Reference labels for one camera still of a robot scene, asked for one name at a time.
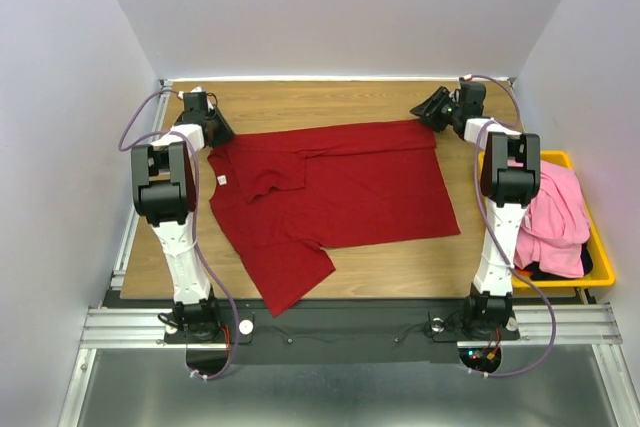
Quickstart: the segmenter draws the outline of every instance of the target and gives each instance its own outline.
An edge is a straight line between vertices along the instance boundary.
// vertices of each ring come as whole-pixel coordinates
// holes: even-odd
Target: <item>metal floor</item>
[[[522,367],[542,350],[505,347],[502,368]],[[539,369],[508,380],[411,362],[237,366],[204,384],[183,362],[179,349],[100,351],[79,425],[616,425],[591,346],[558,346]]]

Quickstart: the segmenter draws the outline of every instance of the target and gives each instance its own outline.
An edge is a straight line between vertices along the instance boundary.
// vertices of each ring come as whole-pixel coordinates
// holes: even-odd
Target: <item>black cable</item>
[[[216,94],[214,94],[213,92],[207,92],[207,97],[213,97],[213,99],[215,100],[215,102],[213,103],[213,106],[217,109],[218,108],[218,96]]]
[[[467,339],[471,341],[476,341],[476,340],[487,340],[487,336],[491,337],[493,332],[495,332],[495,326],[492,326],[489,324],[487,324],[486,328],[476,326],[469,329],[466,325],[464,325],[462,321],[458,323],[453,320],[455,316],[459,316],[459,315],[462,315],[462,311],[456,310],[455,312],[451,313],[444,321],[442,321],[442,326],[443,326],[442,332],[433,331],[432,329],[433,319],[430,318],[429,321],[424,323],[423,334],[425,335],[425,337],[427,337],[428,339],[431,339],[435,343],[452,344],[454,342],[457,342],[458,339],[449,338],[448,340],[438,340],[438,336],[445,332],[451,333],[451,332],[455,332],[456,330],[460,330],[460,332],[462,332],[462,334]]]
[[[171,320],[169,317],[167,317],[167,314],[164,314],[162,312],[159,313],[158,320],[162,322],[164,325],[175,327],[176,329],[178,328],[178,324],[175,321]]]

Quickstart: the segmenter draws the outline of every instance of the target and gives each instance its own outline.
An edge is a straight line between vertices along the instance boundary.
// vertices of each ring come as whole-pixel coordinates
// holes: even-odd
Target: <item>black cloth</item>
[[[582,252],[580,253],[580,260],[582,261],[582,270],[584,275],[589,274],[593,270],[593,259],[591,258],[591,254],[587,250],[587,244],[582,244]],[[531,262],[529,265],[525,267],[524,270],[531,272],[531,280],[574,280],[567,279],[566,277],[561,277],[555,274],[549,274],[548,272],[543,272],[540,270],[540,262]]]

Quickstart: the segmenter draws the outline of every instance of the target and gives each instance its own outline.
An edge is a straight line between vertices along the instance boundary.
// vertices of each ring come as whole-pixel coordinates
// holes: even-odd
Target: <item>metal frame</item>
[[[640,425],[640,403],[620,345],[594,345],[593,353],[620,426]]]
[[[163,87],[171,87],[165,81]],[[154,130],[162,127],[170,94],[158,102]],[[135,237],[138,215],[132,208],[122,237],[111,279],[111,288],[120,290],[124,281],[129,255]],[[584,292],[579,292],[587,304]],[[592,345],[598,368],[618,425],[640,425],[640,402],[629,375],[620,344],[622,337],[609,305],[556,305],[558,345]],[[80,341],[67,396],[60,417],[60,427],[78,425],[82,407],[88,394],[93,364],[98,349],[162,349],[184,345],[164,343],[165,326],[157,319],[166,309],[90,309]],[[544,306],[516,306],[514,308],[521,333],[520,340],[504,341],[504,345],[544,345],[549,341],[551,324]],[[458,342],[459,347],[475,347],[477,342]],[[193,348],[224,349],[224,344],[190,345]]]
[[[173,86],[172,80],[165,80],[162,82],[162,88],[170,88]],[[164,116],[167,112],[167,106],[169,105],[169,98],[171,93],[162,94],[158,99],[158,107],[156,109],[156,116],[153,119],[152,131],[160,130],[164,121]],[[124,274],[126,273],[127,266],[129,265],[129,255],[131,254],[131,248],[133,247],[133,239],[136,235],[136,227],[138,226],[139,215],[131,205],[131,211],[127,224],[122,235],[122,241],[120,242],[120,248],[116,255],[116,261],[113,266],[113,275],[111,277],[110,287],[115,290],[120,290],[124,282]]]

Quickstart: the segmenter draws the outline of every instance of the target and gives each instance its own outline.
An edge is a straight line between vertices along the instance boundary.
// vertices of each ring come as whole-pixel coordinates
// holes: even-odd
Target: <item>red t-shirt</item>
[[[237,135],[211,152],[226,180],[211,208],[273,315],[335,270],[323,247],[460,232],[435,146],[408,120]]]

